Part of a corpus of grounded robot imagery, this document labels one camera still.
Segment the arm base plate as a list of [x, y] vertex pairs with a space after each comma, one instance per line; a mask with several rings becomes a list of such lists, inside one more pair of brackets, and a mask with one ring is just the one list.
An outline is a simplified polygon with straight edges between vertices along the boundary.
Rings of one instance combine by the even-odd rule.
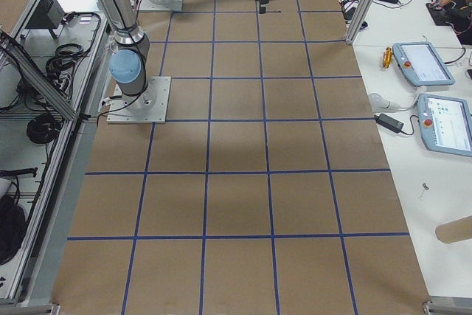
[[171, 77], [152, 76], [147, 79], [147, 89], [131, 105], [132, 97], [123, 96], [116, 84], [114, 95], [120, 96], [110, 105], [111, 113], [107, 116], [109, 124], [165, 124], [170, 97]]
[[140, 12], [181, 12], [183, 0], [136, 0]]

